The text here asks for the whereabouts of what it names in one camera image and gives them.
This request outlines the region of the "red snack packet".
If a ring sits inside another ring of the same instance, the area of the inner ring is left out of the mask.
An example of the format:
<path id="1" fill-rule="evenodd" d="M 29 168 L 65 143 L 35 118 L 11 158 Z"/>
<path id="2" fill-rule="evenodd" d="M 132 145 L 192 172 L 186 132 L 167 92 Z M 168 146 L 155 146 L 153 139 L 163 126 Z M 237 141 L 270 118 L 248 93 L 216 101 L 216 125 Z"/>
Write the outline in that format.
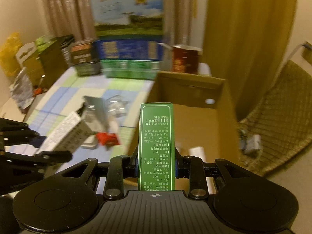
<path id="1" fill-rule="evenodd" d="M 96 138 L 103 146 L 120 145 L 120 141 L 115 133 L 97 133 Z"/>

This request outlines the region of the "clear blue label plastic case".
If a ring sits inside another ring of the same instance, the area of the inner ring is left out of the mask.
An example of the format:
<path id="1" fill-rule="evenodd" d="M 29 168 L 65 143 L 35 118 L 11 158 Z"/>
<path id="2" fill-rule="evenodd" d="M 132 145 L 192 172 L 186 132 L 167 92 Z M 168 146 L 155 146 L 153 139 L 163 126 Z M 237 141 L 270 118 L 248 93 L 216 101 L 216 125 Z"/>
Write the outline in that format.
<path id="1" fill-rule="evenodd" d="M 81 147 L 89 150 L 94 150 L 97 145 L 98 139 L 96 135 L 91 135 L 81 144 Z"/>

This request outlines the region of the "narrow white medicine box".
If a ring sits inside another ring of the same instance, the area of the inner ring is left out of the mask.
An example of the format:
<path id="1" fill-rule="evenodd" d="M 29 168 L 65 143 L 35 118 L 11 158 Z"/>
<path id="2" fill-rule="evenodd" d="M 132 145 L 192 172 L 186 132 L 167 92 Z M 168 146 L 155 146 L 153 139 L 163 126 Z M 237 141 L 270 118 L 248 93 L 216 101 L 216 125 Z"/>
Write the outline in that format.
<path id="1" fill-rule="evenodd" d="M 92 135 L 93 131 L 86 122 L 76 112 L 71 112 L 49 134 L 36 153 L 69 151 L 73 154 Z"/>

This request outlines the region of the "clear bag with wire rack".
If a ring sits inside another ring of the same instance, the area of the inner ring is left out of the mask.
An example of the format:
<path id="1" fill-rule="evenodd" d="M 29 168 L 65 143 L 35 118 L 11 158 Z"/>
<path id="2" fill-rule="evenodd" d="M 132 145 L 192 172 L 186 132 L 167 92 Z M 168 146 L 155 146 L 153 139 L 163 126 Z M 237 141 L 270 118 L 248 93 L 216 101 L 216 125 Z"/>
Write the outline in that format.
<path id="1" fill-rule="evenodd" d="M 115 95 L 105 101 L 107 112 L 115 117 L 122 117 L 127 114 L 126 106 L 128 104 L 127 100 L 121 95 Z"/>

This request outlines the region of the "silver foil bag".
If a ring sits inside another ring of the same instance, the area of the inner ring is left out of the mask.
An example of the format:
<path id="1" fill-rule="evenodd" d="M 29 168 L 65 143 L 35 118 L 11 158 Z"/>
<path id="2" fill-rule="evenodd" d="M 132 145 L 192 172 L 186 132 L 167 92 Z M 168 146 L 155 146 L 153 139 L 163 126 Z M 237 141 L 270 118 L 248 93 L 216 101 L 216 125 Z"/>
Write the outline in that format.
<path id="1" fill-rule="evenodd" d="M 109 129 L 106 106 L 103 99 L 83 96 L 82 106 L 77 110 L 78 115 L 95 133 L 104 133 Z"/>

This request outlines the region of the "crumpled white printed bag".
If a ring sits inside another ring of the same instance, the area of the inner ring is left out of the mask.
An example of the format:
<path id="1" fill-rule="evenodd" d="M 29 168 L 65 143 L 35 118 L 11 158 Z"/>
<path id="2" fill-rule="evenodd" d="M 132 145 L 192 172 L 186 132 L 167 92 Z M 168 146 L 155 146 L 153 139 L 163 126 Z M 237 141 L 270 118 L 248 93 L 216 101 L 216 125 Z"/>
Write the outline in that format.
<path id="1" fill-rule="evenodd" d="M 23 68 L 14 82 L 10 85 L 10 94 L 21 111 L 27 109 L 34 99 L 33 86 L 27 75 L 26 68 Z"/>

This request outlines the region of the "open brown cardboard box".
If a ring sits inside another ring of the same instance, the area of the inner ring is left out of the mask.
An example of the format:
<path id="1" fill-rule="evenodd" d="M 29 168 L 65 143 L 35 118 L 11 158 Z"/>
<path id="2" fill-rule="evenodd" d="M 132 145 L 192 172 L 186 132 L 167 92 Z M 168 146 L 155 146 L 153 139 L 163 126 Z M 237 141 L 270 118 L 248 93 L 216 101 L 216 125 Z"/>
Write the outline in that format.
<path id="1" fill-rule="evenodd" d="M 175 146 L 181 155 L 201 146 L 207 162 L 239 163 L 237 120 L 226 80 L 159 72 L 146 102 L 173 103 Z"/>

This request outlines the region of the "white power adapter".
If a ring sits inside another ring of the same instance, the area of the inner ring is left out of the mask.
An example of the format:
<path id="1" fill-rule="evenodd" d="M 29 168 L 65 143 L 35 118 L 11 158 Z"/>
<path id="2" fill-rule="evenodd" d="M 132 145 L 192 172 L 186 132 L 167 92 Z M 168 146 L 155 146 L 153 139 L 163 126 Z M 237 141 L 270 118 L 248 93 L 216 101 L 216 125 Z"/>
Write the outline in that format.
<path id="1" fill-rule="evenodd" d="M 251 135 L 250 137 L 243 137 L 240 139 L 239 143 L 240 149 L 245 155 L 250 155 L 262 150 L 261 136 L 258 134 Z"/>

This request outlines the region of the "yellow plastic bag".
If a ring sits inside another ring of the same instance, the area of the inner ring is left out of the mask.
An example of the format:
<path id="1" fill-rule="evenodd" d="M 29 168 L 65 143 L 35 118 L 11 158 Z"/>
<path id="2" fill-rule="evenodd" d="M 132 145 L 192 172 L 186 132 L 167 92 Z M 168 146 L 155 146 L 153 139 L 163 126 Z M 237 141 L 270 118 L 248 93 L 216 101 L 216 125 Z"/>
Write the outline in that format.
<path id="1" fill-rule="evenodd" d="M 1 45 L 0 60 L 1 68 L 7 77 L 16 77 L 21 71 L 19 62 L 16 59 L 18 50 L 22 47 L 19 32 L 10 34 L 6 41 Z"/>

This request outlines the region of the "brown cardboard box on sofa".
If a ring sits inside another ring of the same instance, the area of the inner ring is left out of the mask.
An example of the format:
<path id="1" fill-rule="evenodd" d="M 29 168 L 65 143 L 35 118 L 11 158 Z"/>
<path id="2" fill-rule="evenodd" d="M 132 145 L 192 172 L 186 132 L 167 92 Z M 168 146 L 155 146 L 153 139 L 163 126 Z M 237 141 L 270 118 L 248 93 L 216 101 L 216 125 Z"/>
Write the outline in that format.
<path id="1" fill-rule="evenodd" d="M 31 55 L 27 55 L 22 65 L 35 88 L 50 88 L 69 67 L 64 56 L 70 44 L 74 43 L 72 34 L 55 37 L 43 47 L 36 47 Z"/>

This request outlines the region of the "green wrapped drink pack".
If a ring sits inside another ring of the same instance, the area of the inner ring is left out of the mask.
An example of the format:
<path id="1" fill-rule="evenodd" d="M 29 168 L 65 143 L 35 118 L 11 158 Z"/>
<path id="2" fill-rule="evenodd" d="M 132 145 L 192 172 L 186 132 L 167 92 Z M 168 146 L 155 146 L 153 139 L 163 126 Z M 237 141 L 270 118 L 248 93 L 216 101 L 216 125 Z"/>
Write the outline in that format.
<path id="1" fill-rule="evenodd" d="M 101 60 L 102 73 L 107 78 L 154 80 L 160 70 L 160 61 Z"/>

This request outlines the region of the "black noodle bowl pack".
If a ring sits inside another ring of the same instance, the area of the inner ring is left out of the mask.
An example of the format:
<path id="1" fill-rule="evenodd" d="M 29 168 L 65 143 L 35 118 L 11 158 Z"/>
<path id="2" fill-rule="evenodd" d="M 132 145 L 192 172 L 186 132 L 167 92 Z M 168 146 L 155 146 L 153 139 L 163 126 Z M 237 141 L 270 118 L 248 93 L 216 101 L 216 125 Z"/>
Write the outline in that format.
<path id="1" fill-rule="evenodd" d="M 101 65 L 96 49 L 96 39 L 76 41 L 70 48 L 71 63 L 78 77 L 101 73 Z"/>

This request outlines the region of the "dark red gift box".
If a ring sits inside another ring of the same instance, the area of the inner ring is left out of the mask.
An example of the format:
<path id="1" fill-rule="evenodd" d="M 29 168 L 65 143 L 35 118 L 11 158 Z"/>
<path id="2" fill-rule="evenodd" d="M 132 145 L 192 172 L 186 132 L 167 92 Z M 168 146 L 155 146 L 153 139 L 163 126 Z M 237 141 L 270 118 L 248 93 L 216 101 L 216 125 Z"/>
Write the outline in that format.
<path id="1" fill-rule="evenodd" d="M 198 74 L 201 48 L 190 45 L 176 44 L 172 46 L 172 72 Z"/>

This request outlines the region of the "beige curtain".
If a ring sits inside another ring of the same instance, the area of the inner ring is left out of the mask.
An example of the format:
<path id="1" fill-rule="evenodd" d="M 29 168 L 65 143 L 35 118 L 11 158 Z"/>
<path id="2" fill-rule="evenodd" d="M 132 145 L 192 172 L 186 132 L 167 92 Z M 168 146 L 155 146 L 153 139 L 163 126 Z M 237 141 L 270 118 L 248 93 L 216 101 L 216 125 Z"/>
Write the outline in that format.
<path id="1" fill-rule="evenodd" d="M 147 39 L 201 48 L 207 0 L 42 0 L 48 30 L 75 40 Z"/>

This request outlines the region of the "beige wall socket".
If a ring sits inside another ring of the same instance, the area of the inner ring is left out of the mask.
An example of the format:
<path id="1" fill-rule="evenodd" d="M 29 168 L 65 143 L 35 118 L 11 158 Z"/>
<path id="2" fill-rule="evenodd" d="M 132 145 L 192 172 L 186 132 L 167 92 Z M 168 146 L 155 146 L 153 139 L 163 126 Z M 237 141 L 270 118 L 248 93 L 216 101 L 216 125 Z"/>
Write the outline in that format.
<path id="1" fill-rule="evenodd" d="M 305 42 L 303 45 L 302 57 L 305 61 L 307 61 L 310 65 L 312 65 L 312 46 L 309 42 Z"/>

